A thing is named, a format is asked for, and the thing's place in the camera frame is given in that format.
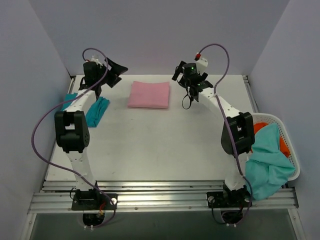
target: folded teal towel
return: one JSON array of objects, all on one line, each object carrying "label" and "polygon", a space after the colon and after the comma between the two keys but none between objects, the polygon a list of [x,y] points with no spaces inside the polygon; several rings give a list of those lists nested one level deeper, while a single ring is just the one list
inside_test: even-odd
[{"label": "folded teal towel", "polygon": [[245,164],[245,176],[251,183],[254,199],[262,200],[278,191],[295,172],[295,167],[280,151],[276,123],[261,128],[255,134],[252,151]]},{"label": "folded teal towel", "polygon": [[[64,98],[65,101],[76,98],[77,93],[67,94]],[[72,102],[63,104],[61,111],[71,105]],[[102,116],[104,115],[110,101],[104,97],[99,97],[98,100],[92,104],[90,109],[85,115],[85,120],[89,128],[95,128],[98,126]]]}]

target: tabletop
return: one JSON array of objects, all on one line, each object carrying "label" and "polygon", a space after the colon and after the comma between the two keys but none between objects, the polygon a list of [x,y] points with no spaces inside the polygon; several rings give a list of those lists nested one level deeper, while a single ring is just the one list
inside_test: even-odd
[{"label": "tabletop", "polygon": [[[83,76],[76,76],[77,92]],[[97,181],[203,181],[224,180],[235,160],[221,147],[222,117],[201,103],[182,108],[186,90],[171,75],[123,75],[113,88],[102,87],[101,97],[110,100],[99,125],[90,128],[87,148]],[[214,84],[221,76],[209,75]],[[128,108],[133,81],[170,82],[168,109]],[[227,75],[217,92],[241,112],[252,112],[243,77]],[[71,168],[62,148],[54,146],[51,161]],[[75,176],[49,166],[47,181],[75,181]]]}]

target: gray floor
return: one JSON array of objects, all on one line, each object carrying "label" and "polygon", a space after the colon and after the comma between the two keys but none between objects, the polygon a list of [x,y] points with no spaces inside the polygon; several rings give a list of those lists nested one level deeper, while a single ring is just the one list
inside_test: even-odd
[{"label": "gray floor", "polygon": [[118,213],[102,228],[84,230],[77,214],[38,214],[32,240],[215,239],[295,240],[287,210],[252,210],[237,226],[217,225],[209,211]]}]

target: pink cloth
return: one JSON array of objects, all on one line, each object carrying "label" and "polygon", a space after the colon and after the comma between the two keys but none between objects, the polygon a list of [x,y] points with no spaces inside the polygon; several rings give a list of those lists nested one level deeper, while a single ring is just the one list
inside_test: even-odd
[{"label": "pink cloth", "polygon": [[129,108],[167,109],[170,83],[145,83],[134,81],[128,101]]}]

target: laundry basket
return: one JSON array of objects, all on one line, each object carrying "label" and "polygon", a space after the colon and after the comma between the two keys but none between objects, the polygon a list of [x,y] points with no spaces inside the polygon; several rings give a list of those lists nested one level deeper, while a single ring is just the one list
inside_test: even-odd
[{"label": "laundry basket", "polygon": [[287,147],[290,150],[290,156],[288,157],[289,161],[293,164],[293,166],[295,167],[295,171],[292,174],[291,177],[289,177],[289,181],[292,181],[294,179],[296,179],[299,174],[300,174],[300,165],[295,153],[295,150],[292,146],[292,143],[289,139],[288,133],[286,131],[285,125],[284,123],[277,118],[274,115],[271,114],[266,114],[266,113],[252,113],[252,117],[253,117],[253,124],[257,124],[257,123],[267,123],[267,124],[272,124],[272,123],[276,123],[278,125],[279,128],[279,133],[280,136],[283,138],[285,144],[287,145]]}]

